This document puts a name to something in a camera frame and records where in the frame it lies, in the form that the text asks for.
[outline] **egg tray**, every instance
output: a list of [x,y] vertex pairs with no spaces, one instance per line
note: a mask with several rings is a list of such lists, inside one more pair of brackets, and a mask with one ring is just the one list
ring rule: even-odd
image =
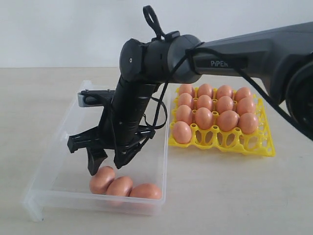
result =
[[[253,95],[254,102],[256,103],[256,116],[259,120],[258,129],[252,134],[244,134],[242,133],[239,127],[235,127],[231,131],[224,132],[219,129],[216,125],[216,119],[219,116],[218,112],[216,112],[216,102],[215,94],[217,89],[214,88],[213,92],[213,118],[214,124],[210,129],[202,130],[197,124],[192,123],[190,125],[192,131],[192,138],[189,143],[180,144],[175,141],[172,135],[172,129],[176,122],[176,110],[178,108],[178,88],[176,89],[177,97],[174,99],[175,108],[172,110],[173,120],[170,123],[170,137],[168,140],[169,146],[176,146],[187,148],[191,145],[196,146],[199,149],[210,149],[210,148],[218,148],[222,152],[236,152],[242,153],[244,155],[261,155],[267,157],[275,156],[275,149],[272,142],[272,137],[270,134],[270,128],[268,125],[268,119],[264,110],[263,101],[261,98],[257,98],[256,95]],[[194,88],[195,90],[195,98],[194,98],[194,106],[197,105],[197,91],[198,87]],[[233,90],[233,99],[236,94],[236,91]],[[237,102],[234,101],[234,110],[236,108]]]

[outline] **brown egg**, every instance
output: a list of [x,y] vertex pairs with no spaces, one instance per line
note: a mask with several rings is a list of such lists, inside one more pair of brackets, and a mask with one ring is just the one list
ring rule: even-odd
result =
[[233,110],[227,110],[219,115],[216,119],[216,124],[222,131],[230,131],[234,129],[239,121],[239,115]]
[[114,179],[115,172],[112,167],[101,167],[89,182],[90,191],[94,194],[104,194]]
[[239,102],[240,100],[242,100],[243,98],[252,98],[252,94],[251,91],[248,87],[241,87],[236,93],[235,93],[235,97],[234,100],[236,100],[237,102]]
[[213,114],[205,107],[197,109],[195,114],[195,122],[202,130],[207,130],[213,125]]
[[252,134],[258,129],[259,120],[253,113],[245,113],[239,118],[238,127],[244,134]]
[[215,94],[216,99],[219,99],[222,96],[229,96],[230,98],[233,98],[233,90],[229,85],[222,85],[216,91]]
[[227,110],[233,110],[234,101],[229,96],[222,96],[216,102],[216,111],[221,114]]
[[193,98],[195,97],[195,90],[191,84],[181,84],[178,90],[178,94],[181,95],[183,93],[190,94]]
[[177,143],[189,143],[192,137],[190,126],[183,121],[178,121],[172,129],[173,138]]
[[180,105],[176,111],[176,120],[184,121],[188,125],[191,125],[194,119],[194,114],[192,113],[192,109],[188,105]]
[[204,83],[198,88],[197,97],[202,95],[208,95],[210,98],[213,98],[213,87],[210,84]]
[[240,100],[236,106],[236,112],[241,116],[245,113],[255,113],[256,105],[253,99],[246,97]]
[[[129,176],[121,176],[108,187],[106,195],[128,197],[133,189],[133,181]],[[123,202],[110,201],[112,206],[120,206]]]
[[178,106],[180,105],[188,105],[191,109],[194,108],[194,99],[188,93],[183,93],[178,97]]
[[212,111],[213,110],[213,101],[211,97],[209,97],[206,94],[201,95],[198,100],[197,100],[197,109],[205,107],[208,110]]
[[162,192],[155,184],[145,183],[136,186],[132,190],[130,197],[160,199],[162,197]]

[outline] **table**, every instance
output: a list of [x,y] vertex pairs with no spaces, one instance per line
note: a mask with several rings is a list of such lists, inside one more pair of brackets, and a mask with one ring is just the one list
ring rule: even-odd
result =
[[[117,68],[0,69],[0,234],[312,234],[313,144],[267,104],[276,156],[169,148],[160,216],[46,208],[32,222],[21,197],[76,90],[118,78]],[[195,86],[204,82],[248,85],[203,76]]]

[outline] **white wall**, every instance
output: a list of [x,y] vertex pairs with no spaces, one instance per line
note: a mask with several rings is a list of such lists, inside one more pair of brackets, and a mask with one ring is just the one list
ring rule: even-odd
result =
[[163,31],[202,41],[313,21],[312,0],[0,0],[0,67],[112,67],[129,38]]

